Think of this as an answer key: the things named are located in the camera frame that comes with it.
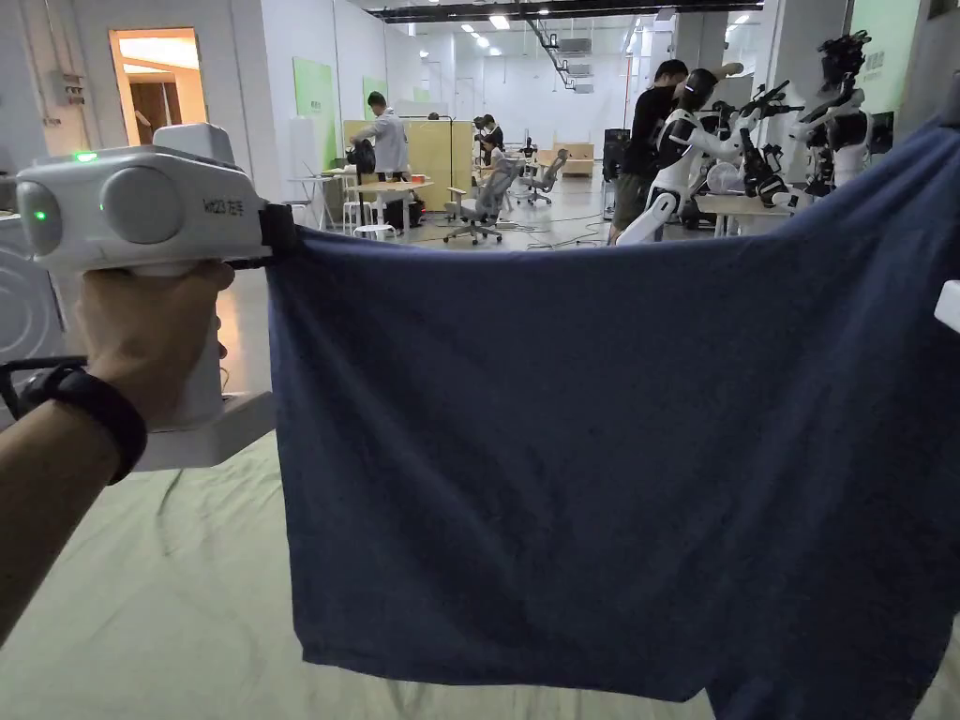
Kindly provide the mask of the person's left hand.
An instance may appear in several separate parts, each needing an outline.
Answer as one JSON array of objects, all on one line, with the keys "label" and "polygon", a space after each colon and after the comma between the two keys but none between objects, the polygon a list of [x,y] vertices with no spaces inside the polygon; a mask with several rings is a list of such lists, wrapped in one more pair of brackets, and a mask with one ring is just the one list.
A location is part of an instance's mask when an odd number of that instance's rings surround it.
[{"label": "person's left hand", "polygon": [[87,369],[118,390],[147,428],[173,416],[215,325],[218,294],[233,279],[223,262],[202,262],[181,277],[121,269],[82,276],[77,317]]}]

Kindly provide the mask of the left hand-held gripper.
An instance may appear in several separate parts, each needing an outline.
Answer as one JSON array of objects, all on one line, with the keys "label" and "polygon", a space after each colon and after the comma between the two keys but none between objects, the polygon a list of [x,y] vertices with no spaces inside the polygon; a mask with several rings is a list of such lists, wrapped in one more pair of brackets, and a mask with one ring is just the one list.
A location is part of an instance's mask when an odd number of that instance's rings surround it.
[{"label": "left hand-held gripper", "polygon": [[[39,160],[15,182],[35,261],[56,275],[119,268],[178,277],[206,261],[258,270],[298,243],[292,209],[259,197],[228,133],[206,123],[166,127],[153,145]],[[138,469],[214,467],[274,425],[270,392],[222,391],[215,323]]]}]

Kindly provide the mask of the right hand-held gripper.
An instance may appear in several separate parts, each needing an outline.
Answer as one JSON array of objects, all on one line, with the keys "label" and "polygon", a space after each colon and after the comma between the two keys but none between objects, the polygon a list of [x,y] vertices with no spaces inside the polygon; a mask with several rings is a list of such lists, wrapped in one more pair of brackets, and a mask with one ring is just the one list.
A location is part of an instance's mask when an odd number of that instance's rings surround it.
[{"label": "right hand-held gripper", "polygon": [[957,335],[960,334],[960,281],[947,281],[937,298],[934,310],[935,319],[950,328]]}]

